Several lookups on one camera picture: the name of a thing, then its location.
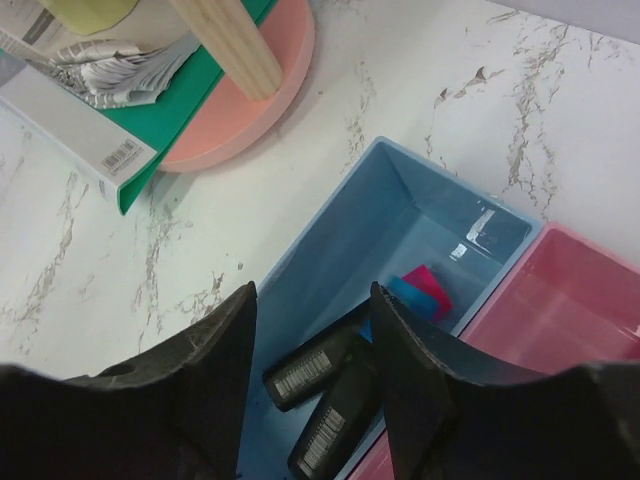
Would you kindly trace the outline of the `pink cap black highlighter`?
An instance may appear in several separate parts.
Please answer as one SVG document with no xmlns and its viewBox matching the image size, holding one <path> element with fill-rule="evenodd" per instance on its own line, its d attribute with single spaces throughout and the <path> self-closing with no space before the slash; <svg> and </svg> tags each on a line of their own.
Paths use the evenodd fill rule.
<svg viewBox="0 0 640 480">
<path fill-rule="evenodd" d="M 425 320 L 439 320 L 452 301 L 424 265 L 402 277 L 392 276 L 387 290 Z M 372 339 L 369 301 L 364 300 L 264 371 L 263 384 L 282 412 L 298 407 L 326 390 L 337 376 L 353 345 Z"/>
</svg>

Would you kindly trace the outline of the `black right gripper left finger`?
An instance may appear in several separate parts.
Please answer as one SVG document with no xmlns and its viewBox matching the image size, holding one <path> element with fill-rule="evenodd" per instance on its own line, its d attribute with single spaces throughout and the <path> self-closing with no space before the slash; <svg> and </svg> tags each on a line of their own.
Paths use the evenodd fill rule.
<svg viewBox="0 0 640 480">
<path fill-rule="evenodd" d="M 1 368 L 5 479 L 232 479 L 257 320 L 253 283 L 95 376 Z"/>
</svg>

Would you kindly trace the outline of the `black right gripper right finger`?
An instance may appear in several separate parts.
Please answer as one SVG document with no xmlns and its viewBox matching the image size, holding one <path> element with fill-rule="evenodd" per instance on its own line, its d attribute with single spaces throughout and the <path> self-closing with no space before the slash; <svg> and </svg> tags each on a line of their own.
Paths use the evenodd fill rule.
<svg viewBox="0 0 640 480">
<path fill-rule="evenodd" d="M 553 375 L 488 355 L 370 289 L 371 330 L 398 479 L 635 479 L 639 366 Z"/>
</svg>

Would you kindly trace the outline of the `blue cap black highlighter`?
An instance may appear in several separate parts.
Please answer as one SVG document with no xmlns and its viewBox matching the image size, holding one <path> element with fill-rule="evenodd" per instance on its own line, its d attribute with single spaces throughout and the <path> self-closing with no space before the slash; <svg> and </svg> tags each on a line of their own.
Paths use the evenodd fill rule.
<svg viewBox="0 0 640 480">
<path fill-rule="evenodd" d="M 425 320 L 446 313 L 451 302 L 426 266 L 387 284 L 389 292 Z M 333 479 L 345 466 L 381 408 L 371 323 L 347 337 L 335 379 L 324 391 L 288 459 L 297 479 Z"/>
</svg>

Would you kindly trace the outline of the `pink plastic drawer box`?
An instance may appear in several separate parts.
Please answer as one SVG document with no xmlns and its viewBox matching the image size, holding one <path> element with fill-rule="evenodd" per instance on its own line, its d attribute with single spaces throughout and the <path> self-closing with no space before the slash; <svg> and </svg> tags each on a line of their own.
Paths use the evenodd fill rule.
<svg viewBox="0 0 640 480">
<path fill-rule="evenodd" d="M 639 268 L 548 223 L 460 339 L 547 374 L 639 358 Z"/>
</svg>

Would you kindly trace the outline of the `light blue end drawer box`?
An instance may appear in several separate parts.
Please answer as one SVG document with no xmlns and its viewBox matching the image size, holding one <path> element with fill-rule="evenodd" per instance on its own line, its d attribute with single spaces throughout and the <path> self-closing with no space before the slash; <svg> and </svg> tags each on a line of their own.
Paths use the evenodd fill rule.
<svg viewBox="0 0 640 480">
<path fill-rule="evenodd" d="M 259 285 L 256 338 L 237 474 L 287 479 L 314 403 L 279 411 L 263 372 L 364 301 L 373 282 L 427 267 L 459 334 L 541 230 L 510 207 L 385 138 L 374 140 Z"/>
</svg>

